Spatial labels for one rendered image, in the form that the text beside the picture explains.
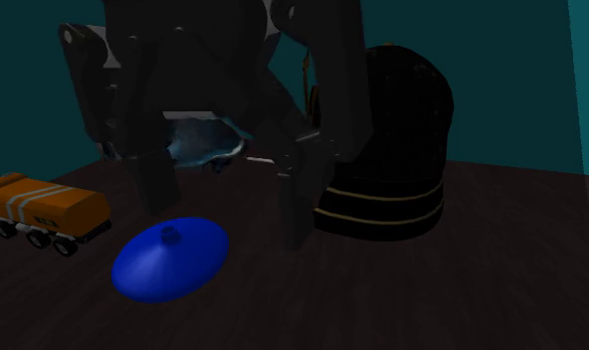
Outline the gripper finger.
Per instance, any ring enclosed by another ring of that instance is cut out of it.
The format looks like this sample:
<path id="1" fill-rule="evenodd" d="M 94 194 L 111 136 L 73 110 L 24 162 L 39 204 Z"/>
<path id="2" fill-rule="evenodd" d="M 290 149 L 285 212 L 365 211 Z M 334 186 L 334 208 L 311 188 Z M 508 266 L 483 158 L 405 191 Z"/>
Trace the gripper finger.
<path id="1" fill-rule="evenodd" d="M 319 87 L 320 131 L 302 132 L 288 117 L 290 94 L 267 68 L 266 37 L 259 65 L 262 118 L 234 119 L 270 151 L 279 169 L 285 245 L 298 249 L 313 229 L 316 199 L 339 161 L 351 161 L 373 133 L 360 0 L 263 0 L 268 22 L 310 50 Z"/>

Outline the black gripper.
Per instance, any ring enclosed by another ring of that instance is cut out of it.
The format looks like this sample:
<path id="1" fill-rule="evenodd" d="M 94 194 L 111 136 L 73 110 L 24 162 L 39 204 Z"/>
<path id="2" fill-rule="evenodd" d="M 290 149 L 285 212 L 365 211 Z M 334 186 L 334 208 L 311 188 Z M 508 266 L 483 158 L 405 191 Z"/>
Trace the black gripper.
<path id="1" fill-rule="evenodd" d="M 103 0 L 103 27 L 58 36 L 89 138 L 129 172 L 145 210 L 180 200 L 161 111 L 262 118 L 263 0 Z M 119 64 L 108 65 L 110 49 Z"/>

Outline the black dome with gold stripes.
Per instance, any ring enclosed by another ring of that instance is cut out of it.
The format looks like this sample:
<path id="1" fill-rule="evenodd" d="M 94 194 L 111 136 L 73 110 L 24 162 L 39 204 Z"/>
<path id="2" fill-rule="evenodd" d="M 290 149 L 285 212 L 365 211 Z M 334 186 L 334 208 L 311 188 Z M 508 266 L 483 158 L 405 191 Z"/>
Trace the black dome with gold stripes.
<path id="1" fill-rule="evenodd" d="M 354 161 L 336 164 L 313 211 L 314 225 L 365 241 L 417 238 L 443 214 L 452 90 L 411 49 L 371 47 L 366 59 L 374 133 Z"/>

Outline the orange toy tanker truck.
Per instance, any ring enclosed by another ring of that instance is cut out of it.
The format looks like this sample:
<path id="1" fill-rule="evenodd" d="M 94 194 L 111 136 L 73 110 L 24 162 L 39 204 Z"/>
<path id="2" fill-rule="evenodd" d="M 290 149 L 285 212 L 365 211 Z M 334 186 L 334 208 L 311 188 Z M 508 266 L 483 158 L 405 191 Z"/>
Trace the orange toy tanker truck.
<path id="1" fill-rule="evenodd" d="M 0 177 L 0 237 L 23 233 L 37 249 L 71 257 L 111 228 L 104 194 L 11 172 Z"/>

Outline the pale blue rounded bowl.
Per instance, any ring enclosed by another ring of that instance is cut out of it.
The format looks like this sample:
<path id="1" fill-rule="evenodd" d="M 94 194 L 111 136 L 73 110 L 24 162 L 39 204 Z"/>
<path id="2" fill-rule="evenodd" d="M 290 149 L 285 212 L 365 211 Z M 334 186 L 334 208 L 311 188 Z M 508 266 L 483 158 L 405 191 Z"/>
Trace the pale blue rounded bowl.
<path id="1" fill-rule="evenodd" d="M 251 134 L 229 118 L 210 111 L 164 111 L 169 125 L 168 151 L 176 168 L 222 172 L 242 154 Z"/>

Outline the blue round domed lid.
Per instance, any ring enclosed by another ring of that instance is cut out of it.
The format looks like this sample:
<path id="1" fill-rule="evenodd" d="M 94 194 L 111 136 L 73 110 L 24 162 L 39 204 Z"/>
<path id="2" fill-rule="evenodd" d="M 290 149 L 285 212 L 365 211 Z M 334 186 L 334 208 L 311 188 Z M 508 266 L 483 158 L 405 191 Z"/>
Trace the blue round domed lid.
<path id="1" fill-rule="evenodd" d="M 228 249 L 228 234 L 210 220 L 167 220 L 145 229 L 122 248 L 111 268 L 111 282 L 134 301 L 174 300 L 212 280 Z"/>

